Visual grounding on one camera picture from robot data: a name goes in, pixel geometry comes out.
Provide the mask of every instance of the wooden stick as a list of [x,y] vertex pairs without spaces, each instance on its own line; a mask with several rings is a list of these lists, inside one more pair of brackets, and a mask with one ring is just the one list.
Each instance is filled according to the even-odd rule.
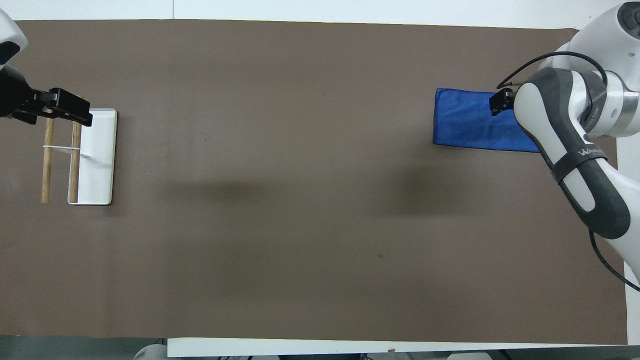
[[[47,127],[44,133],[44,144],[53,145],[54,119],[47,118]],[[47,204],[51,201],[51,163],[53,161],[53,150],[50,147],[44,148],[44,161],[42,163],[42,194],[40,202]]]
[[[71,147],[80,147],[82,125],[74,122],[74,132],[71,136]],[[78,177],[80,176],[80,150],[71,152],[71,168],[69,170],[69,202],[78,202]]]

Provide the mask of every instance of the black strap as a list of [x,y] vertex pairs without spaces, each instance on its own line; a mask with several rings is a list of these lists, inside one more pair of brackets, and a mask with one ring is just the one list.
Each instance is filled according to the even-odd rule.
[[567,152],[557,163],[551,168],[551,174],[559,183],[569,175],[571,171],[578,167],[581,163],[591,160],[603,158],[607,159],[604,151],[594,143],[584,144]]

